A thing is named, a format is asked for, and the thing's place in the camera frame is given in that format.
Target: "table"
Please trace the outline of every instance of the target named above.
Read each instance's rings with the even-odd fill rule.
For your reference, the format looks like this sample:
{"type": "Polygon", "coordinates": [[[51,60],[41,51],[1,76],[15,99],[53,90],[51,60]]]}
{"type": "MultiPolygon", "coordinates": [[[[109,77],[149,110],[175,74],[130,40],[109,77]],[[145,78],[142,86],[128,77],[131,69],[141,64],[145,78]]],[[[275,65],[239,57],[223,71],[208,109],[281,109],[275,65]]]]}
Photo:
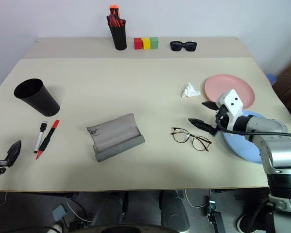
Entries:
{"type": "Polygon", "coordinates": [[[211,138],[188,118],[214,124],[205,101],[205,80],[236,75],[254,89],[248,109],[283,121],[291,116],[248,50],[237,38],[159,38],[158,50],[117,51],[108,38],[48,38],[37,41],[0,86],[0,159],[17,140],[22,150],[0,177],[0,190],[74,192],[266,187],[262,165],[237,157],[221,134],[211,138]],[[196,52],[173,52],[169,41],[198,42],[196,52]],[[14,97],[22,81],[39,78],[61,109],[44,117],[14,97]],[[192,83],[202,95],[181,98],[192,83]],[[98,163],[86,127],[133,113],[145,143],[98,163]],[[41,121],[60,124],[47,150],[33,154],[41,121]],[[172,127],[211,138],[209,152],[176,143],[172,127]]]}

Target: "plate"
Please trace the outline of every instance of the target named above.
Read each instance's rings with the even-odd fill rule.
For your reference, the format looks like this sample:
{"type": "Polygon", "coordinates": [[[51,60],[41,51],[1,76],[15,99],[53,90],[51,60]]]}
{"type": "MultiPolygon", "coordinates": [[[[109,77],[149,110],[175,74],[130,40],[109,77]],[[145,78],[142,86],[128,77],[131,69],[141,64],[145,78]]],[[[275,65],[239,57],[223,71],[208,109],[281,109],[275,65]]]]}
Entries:
{"type": "MultiPolygon", "coordinates": [[[[265,118],[261,114],[252,111],[243,111],[244,116],[254,115],[257,117],[265,118]]],[[[247,160],[252,163],[261,164],[262,159],[260,156],[260,151],[252,142],[249,142],[244,138],[244,136],[238,134],[228,134],[223,133],[223,137],[227,145],[232,149],[232,151],[238,155],[240,158],[247,160]]]]}
{"type": "Polygon", "coordinates": [[[211,101],[217,101],[221,94],[235,89],[243,102],[243,108],[249,108],[254,100],[255,94],[251,86],[244,80],[231,74],[217,74],[207,79],[205,83],[205,94],[211,101]]]}

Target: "green block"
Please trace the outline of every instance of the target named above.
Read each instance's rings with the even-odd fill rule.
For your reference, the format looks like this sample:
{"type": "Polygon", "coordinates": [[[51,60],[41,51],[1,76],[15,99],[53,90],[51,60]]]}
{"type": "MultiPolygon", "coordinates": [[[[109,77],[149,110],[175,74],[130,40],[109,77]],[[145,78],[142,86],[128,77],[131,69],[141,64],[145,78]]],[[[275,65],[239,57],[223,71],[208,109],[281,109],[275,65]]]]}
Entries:
{"type": "Polygon", "coordinates": [[[151,37],[151,49],[157,49],[158,48],[158,38],[157,37],[151,37]]]}

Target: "white marker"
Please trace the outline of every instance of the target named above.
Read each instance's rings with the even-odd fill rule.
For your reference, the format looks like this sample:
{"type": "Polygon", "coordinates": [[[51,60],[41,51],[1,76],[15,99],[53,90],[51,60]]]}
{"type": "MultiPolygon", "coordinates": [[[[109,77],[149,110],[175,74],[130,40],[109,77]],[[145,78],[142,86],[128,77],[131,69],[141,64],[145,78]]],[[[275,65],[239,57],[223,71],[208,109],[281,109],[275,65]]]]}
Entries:
{"type": "Polygon", "coordinates": [[[35,149],[34,149],[34,153],[38,152],[38,149],[39,149],[39,146],[40,146],[40,144],[42,142],[42,138],[43,138],[44,131],[45,131],[46,128],[47,128],[47,122],[44,121],[44,122],[42,122],[42,124],[40,126],[40,132],[39,132],[38,137],[37,137],[37,142],[36,142],[36,146],[35,146],[35,149]]]}

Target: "glasses frame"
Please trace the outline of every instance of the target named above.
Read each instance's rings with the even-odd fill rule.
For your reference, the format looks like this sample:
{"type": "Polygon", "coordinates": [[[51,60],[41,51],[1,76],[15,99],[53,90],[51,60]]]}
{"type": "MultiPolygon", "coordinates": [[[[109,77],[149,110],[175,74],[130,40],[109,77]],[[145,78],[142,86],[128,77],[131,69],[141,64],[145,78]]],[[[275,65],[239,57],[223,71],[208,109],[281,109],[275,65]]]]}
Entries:
{"type": "Polygon", "coordinates": [[[176,128],[176,127],[173,127],[173,132],[171,133],[171,135],[173,136],[174,140],[175,140],[176,142],[178,142],[178,143],[186,143],[186,142],[189,140],[190,137],[193,137],[193,140],[192,140],[192,145],[193,145],[193,147],[194,147],[194,140],[195,140],[195,139],[198,140],[198,141],[199,141],[199,142],[204,146],[204,149],[203,149],[203,150],[199,150],[199,149],[197,149],[196,147],[194,147],[194,149],[195,149],[195,150],[198,150],[198,151],[209,151],[208,148],[209,148],[209,146],[210,146],[211,143],[212,143],[211,141],[209,141],[208,138],[203,137],[203,136],[193,135],[193,134],[191,134],[189,131],[187,131],[186,129],[182,129],[182,128],[176,128]],[[177,141],[177,140],[175,139],[174,135],[176,134],[176,132],[175,132],[176,130],[183,130],[183,131],[181,131],[181,132],[183,132],[183,133],[187,133],[188,137],[187,137],[187,139],[186,139],[184,142],[179,142],[179,141],[177,141]]]}
{"type": "Polygon", "coordinates": [[[171,50],[172,50],[172,51],[175,51],[175,52],[181,51],[182,48],[185,48],[185,50],[188,51],[188,52],[194,52],[194,51],[196,50],[196,48],[197,48],[197,42],[194,42],[194,41],[187,41],[187,42],[183,43],[182,41],[171,41],[171,42],[170,42],[170,47],[171,47],[171,50]],[[172,49],[172,44],[173,44],[173,43],[181,43],[181,44],[182,44],[181,49],[180,49],[180,50],[173,50],[173,49],[172,49]],[[192,43],[193,45],[195,45],[195,49],[194,49],[194,50],[187,50],[187,48],[186,48],[186,44],[187,44],[187,43],[192,43]]]}

